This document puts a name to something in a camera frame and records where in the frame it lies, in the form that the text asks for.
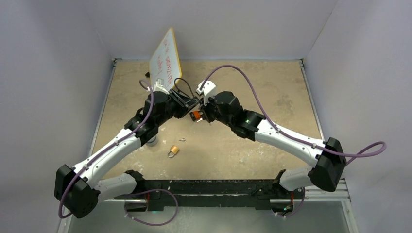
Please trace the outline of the black cable padlock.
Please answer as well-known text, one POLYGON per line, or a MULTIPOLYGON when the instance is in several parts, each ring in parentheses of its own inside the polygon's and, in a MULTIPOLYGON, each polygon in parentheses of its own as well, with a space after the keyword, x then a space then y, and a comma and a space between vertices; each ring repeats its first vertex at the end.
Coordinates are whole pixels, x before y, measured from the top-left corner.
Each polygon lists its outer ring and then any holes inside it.
POLYGON ((173 81, 173 86, 176 91, 182 94, 184 97, 199 101, 199 98, 194 94, 194 91, 192 90, 187 80, 183 78, 175 78, 175 80, 173 81))

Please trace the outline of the brass padlock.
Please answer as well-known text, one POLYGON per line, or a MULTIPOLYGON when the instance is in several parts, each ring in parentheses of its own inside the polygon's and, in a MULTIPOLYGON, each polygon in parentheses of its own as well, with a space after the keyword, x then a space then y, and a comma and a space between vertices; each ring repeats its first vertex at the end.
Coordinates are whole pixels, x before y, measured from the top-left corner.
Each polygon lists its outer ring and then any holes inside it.
POLYGON ((180 149, 177 146, 173 145, 171 146, 169 152, 167 153, 167 156, 169 158, 173 158, 179 151, 180 149))

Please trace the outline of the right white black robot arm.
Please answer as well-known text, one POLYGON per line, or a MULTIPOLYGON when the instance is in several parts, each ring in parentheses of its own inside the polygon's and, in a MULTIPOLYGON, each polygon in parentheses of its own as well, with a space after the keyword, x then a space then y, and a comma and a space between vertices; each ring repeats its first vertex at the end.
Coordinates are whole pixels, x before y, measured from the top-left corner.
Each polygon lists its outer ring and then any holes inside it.
POLYGON ((238 137, 274 146, 306 163, 304 167, 278 173, 273 184, 276 196, 283 198, 291 191, 312 185, 327 192, 336 190, 346 166, 346 159, 334 155, 343 151, 337 139, 324 142, 308 138, 306 145, 301 142, 306 136, 278 126, 260 113, 243 109, 229 91, 210 97, 200 105, 200 112, 206 121, 221 122, 238 137))

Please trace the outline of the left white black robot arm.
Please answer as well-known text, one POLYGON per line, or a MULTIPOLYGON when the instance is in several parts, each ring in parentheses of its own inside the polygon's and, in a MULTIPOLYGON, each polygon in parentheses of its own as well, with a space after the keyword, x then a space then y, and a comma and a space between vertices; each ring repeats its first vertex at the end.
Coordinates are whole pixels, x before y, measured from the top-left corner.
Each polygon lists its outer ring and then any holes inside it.
POLYGON ((60 201, 59 217, 66 217, 63 208, 76 218, 83 218, 97 204, 114 197, 142 197, 145 185, 138 172, 129 170, 110 179, 103 176, 127 155, 154 142, 162 124, 173 117, 183 118, 198 103, 197 97, 186 97, 173 89, 168 93, 151 92, 144 106, 109 143, 74 166, 58 168, 54 196, 60 201))

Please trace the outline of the orange black padlock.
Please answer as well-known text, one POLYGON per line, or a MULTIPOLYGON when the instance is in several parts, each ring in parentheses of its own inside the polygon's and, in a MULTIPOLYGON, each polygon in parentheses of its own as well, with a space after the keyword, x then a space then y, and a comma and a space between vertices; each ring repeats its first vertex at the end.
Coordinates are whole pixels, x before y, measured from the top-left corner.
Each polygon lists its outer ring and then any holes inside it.
POLYGON ((192 111, 189 113, 189 116, 192 121, 199 122, 203 120, 203 114, 200 111, 192 111))

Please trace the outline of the yellow framed whiteboard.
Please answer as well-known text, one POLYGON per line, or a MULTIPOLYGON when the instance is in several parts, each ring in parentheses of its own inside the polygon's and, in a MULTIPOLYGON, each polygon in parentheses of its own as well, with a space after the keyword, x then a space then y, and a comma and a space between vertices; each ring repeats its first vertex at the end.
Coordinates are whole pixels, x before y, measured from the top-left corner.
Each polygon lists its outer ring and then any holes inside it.
POLYGON ((175 40, 174 30, 168 29, 151 59, 149 60, 150 87, 155 81, 161 81, 170 91, 174 88, 175 78, 182 77, 182 69, 175 40))

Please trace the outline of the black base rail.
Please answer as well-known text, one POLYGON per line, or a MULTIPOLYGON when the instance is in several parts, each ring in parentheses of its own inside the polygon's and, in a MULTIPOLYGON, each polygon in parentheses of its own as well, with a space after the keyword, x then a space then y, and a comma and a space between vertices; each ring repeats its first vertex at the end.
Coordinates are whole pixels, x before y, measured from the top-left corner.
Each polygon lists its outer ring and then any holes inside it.
POLYGON ((148 211, 164 207, 250 207, 289 213, 303 189, 288 191, 274 180, 143 180, 119 199, 146 200, 148 211))

